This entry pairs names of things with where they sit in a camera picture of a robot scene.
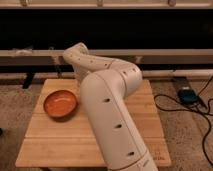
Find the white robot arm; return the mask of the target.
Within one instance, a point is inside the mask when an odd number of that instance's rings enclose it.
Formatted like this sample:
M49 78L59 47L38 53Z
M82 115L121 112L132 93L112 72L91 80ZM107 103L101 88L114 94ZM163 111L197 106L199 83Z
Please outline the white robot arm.
M83 43L63 52L80 83L82 106L109 171L158 171L124 98L142 82L141 70L121 59L93 56Z

